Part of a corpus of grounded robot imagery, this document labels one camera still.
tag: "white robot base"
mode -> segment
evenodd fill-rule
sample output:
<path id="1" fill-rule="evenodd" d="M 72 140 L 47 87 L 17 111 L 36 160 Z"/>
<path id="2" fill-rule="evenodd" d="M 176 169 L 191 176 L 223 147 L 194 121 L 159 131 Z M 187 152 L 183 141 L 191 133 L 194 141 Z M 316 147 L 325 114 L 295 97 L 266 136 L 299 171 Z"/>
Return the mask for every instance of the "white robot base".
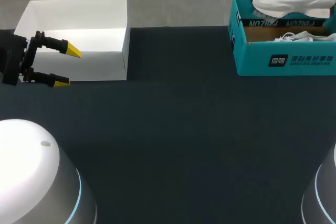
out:
<path id="1" fill-rule="evenodd" d="M 0 121 L 0 223 L 96 224 L 90 188 L 44 128 Z"/>

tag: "logo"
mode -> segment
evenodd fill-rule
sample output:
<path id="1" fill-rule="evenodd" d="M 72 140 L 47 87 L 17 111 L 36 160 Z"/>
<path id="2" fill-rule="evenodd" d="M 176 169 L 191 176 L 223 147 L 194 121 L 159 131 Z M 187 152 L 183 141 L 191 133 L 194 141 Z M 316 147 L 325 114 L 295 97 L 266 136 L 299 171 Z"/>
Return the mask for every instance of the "logo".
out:
<path id="1" fill-rule="evenodd" d="M 232 31 L 232 36 L 231 36 L 231 48 L 232 48 L 232 51 L 233 51 L 233 49 L 235 49 L 235 42 L 236 42 L 236 36 L 235 36 L 235 33 Z"/>
<path id="2" fill-rule="evenodd" d="M 288 55 L 272 55 L 269 60 L 269 67 L 284 67 L 286 65 Z"/>
<path id="3" fill-rule="evenodd" d="M 239 23 L 241 22 L 241 17 L 240 17 L 239 12 L 237 12 L 236 14 L 236 19 L 237 19 L 237 25 L 239 26 Z"/>

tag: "shoelace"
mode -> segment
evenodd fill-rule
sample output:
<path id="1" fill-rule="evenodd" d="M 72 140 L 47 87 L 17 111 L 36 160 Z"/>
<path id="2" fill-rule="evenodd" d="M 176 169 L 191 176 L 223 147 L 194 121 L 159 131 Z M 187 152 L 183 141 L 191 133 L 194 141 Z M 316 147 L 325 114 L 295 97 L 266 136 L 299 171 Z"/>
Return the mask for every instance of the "shoelace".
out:
<path id="1" fill-rule="evenodd" d="M 274 41 L 292 41 L 294 39 L 292 36 L 294 35 L 294 33 L 286 33 L 285 35 L 278 39 L 275 39 Z"/>

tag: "shoe box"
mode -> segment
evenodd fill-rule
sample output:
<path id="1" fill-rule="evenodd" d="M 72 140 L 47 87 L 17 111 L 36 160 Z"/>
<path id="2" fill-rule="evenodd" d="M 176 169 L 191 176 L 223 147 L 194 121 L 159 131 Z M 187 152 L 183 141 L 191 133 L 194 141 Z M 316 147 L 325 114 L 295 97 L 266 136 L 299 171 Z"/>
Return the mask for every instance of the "shoe box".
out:
<path id="1" fill-rule="evenodd" d="M 254 15 L 251 0 L 233 0 L 229 36 L 240 76 L 336 76 L 336 41 L 274 41 L 285 33 L 336 33 L 336 17 L 293 13 L 275 22 Z"/>

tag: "glowing blue ring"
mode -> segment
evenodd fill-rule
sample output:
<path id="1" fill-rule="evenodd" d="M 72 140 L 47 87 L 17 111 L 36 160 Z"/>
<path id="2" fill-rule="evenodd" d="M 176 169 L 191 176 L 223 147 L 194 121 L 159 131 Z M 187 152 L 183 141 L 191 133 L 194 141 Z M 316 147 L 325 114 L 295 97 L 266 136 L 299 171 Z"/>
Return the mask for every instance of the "glowing blue ring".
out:
<path id="1" fill-rule="evenodd" d="M 78 194 L 78 198 L 77 198 L 77 202 L 75 204 L 75 208 L 73 209 L 70 217 L 68 218 L 68 220 L 64 223 L 64 224 L 69 224 L 71 222 L 71 219 L 73 218 L 73 216 L 75 215 L 76 213 L 76 210 L 78 208 L 78 205 L 79 205 L 79 201 L 80 201 L 80 196 L 82 194 L 82 181 L 80 179 L 80 175 L 79 175 L 79 172 L 78 170 L 76 169 L 77 173 L 78 173 L 78 178 L 79 178 L 79 194 Z"/>
<path id="2" fill-rule="evenodd" d="M 322 211 L 324 212 L 325 216 L 328 218 L 328 220 L 329 220 L 332 224 L 336 224 L 336 223 L 331 219 L 331 217 L 329 216 L 329 214 L 327 213 L 327 211 L 325 210 L 325 208 L 322 206 L 322 202 L 321 202 L 321 200 L 320 200 L 319 193 L 317 192 L 317 175 L 318 175 L 318 173 L 319 173 L 319 171 L 320 171 L 321 166 L 322 166 L 322 165 L 320 165 L 319 169 L 317 170 L 316 176 L 315 176 L 315 192 L 316 192 L 317 201 L 319 202 L 320 207 L 321 207 Z"/>

